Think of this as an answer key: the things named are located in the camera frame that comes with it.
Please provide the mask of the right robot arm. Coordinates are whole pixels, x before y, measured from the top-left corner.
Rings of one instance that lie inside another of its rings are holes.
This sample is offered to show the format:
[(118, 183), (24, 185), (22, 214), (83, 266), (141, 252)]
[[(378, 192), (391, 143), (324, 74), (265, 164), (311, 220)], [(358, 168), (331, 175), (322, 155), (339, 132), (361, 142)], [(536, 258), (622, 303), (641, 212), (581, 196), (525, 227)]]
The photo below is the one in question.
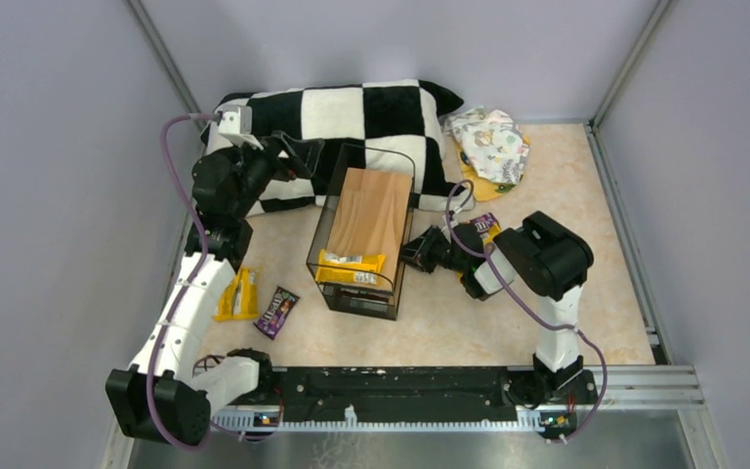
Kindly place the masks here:
[(513, 404), (536, 409), (548, 403), (592, 404), (597, 388), (579, 350), (578, 308), (594, 264), (589, 244), (537, 211), (517, 229), (502, 229), (490, 213), (447, 227), (431, 226), (404, 244), (400, 258), (431, 273), (455, 272), (473, 299), (484, 301), (522, 282), (535, 296), (524, 310), (540, 326), (531, 371), (515, 372), (503, 386)]

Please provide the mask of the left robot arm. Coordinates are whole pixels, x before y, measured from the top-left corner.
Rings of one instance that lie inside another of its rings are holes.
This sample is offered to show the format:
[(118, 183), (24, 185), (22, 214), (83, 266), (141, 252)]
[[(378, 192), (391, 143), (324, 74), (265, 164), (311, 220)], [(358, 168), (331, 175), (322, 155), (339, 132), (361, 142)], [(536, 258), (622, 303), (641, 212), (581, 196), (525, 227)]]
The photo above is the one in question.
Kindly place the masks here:
[(169, 300), (128, 367), (112, 370), (104, 384), (125, 436), (200, 448), (214, 414), (257, 388), (262, 361), (252, 356), (227, 357), (195, 376), (201, 335), (247, 254), (251, 209), (273, 181), (310, 180), (324, 148), (322, 139), (296, 140), (275, 131), (193, 165), (185, 194), (192, 227)]

